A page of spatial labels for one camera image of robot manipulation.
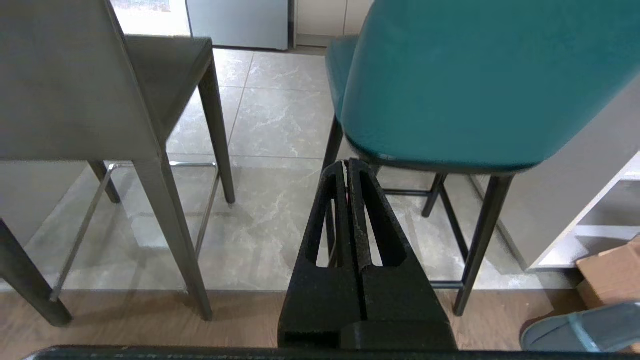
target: gray cabinet door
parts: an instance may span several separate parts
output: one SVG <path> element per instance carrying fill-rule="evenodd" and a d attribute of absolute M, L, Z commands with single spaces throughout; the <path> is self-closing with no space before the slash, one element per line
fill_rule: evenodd
<path fill-rule="evenodd" d="M 194 37 L 214 45 L 286 50 L 289 0 L 187 0 Z"/>

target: wooden floor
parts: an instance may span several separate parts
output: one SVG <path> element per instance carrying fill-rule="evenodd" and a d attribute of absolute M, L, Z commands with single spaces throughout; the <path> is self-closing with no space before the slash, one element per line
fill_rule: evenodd
<path fill-rule="evenodd" d="M 438 296 L 460 349 L 520 350 L 523 324 L 584 309 L 573 290 L 475 291 L 465 316 L 451 315 L 453 291 Z M 46 323 L 15 293 L 0 293 L 0 357 L 22 359 L 53 345 L 275 347 L 284 293 L 210 292 L 213 322 L 185 294 L 168 291 L 66 291 L 74 315 L 67 328 Z"/>

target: cardboard box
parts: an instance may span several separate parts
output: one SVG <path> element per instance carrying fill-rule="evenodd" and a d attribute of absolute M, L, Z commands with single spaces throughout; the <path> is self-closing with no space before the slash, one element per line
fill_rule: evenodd
<path fill-rule="evenodd" d="M 640 234 L 626 245 L 576 264 L 585 278 L 577 290 L 588 308 L 640 300 Z M 640 353 L 640 343 L 631 350 Z"/>

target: white cabinet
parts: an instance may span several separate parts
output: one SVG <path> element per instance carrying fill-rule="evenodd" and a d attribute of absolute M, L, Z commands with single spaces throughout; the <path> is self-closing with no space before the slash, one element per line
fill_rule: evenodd
<path fill-rule="evenodd" d="M 297 0 L 296 45 L 327 46 L 332 38 L 359 34 L 373 0 Z"/>
<path fill-rule="evenodd" d="M 364 19 L 366 19 L 372 4 L 373 0 L 347 0 L 347 14 L 344 17 L 345 35 L 360 33 Z"/>
<path fill-rule="evenodd" d="M 342 35 L 346 9 L 347 0 L 298 0 L 298 34 Z"/>

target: metal crossbar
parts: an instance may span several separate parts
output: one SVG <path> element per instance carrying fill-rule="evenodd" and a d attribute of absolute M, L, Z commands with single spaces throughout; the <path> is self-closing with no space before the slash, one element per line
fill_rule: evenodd
<path fill-rule="evenodd" d="M 212 167 L 216 169 L 216 176 L 213 182 L 213 186 L 211 188 L 209 201 L 205 209 L 204 217 L 202 218 L 202 223 L 200 224 L 200 230 L 198 231 L 198 238 L 195 246 L 196 259 L 197 259 L 200 255 L 200 249 L 202 248 L 202 242 L 204 240 L 204 235 L 207 230 L 207 224 L 209 223 L 209 217 L 211 215 L 211 209 L 213 207 L 213 200 L 215 199 L 216 191 L 218 190 L 218 183 L 220 182 L 220 171 L 218 171 L 218 166 L 216 165 L 216 163 L 188 163 L 188 162 L 182 162 L 182 161 L 170 161 L 169 164 L 171 165 L 171 167 L 176 167 L 176 168 Z M 110 164 L 109 167 L 107 168 L 107 172 L 104 175 L 104 179 L 100 183 L 100 186 L 98 186 L 98 190 L 93 196 L 93 200 L 89 205 L 89 209 L 87 210 L 87 213 L 84 216 L 84 220 L 82 221 L 82 224 L 80 225 L 80 229 L 78 230 L 78 233 L 76 235 L 76 240 L 73 244 L 73 247 L 71 248 L 71 251 L 67 256 L 67 259 L 65 260 L 65 263 L 62 266 L 62 270 L 60 271 L 58 279 L 56 280 L 56 284 L 53 287 L 53 291 L 51 292 L 49 301 L 56 302 L 58 301 L 58 297 L 60 297 L 60 293 L 62 292 L 62 287 L 64 286 L 65 281 L 67 280 L 69 272 L 71 271 L 71 266 L 73 265 L 73 262 L 76 259 L 78 250 L 80 249 L 80 245 L 84 240 L 84 236 L 86 235 L 87 230 L 89 229 L 89 225 L 91 224 L 91 220 L 93 218 L 93 215 L 95 214 L 95 210 L 98 206 L 100 198 L 104 194 L 105 189 L 109 184 L 109 180 L 113 175 L 113 172 L 119 168 L 132 168 L 132 167 L 133 167 L 132 163 L 113 163 L 113 164 Z"/>

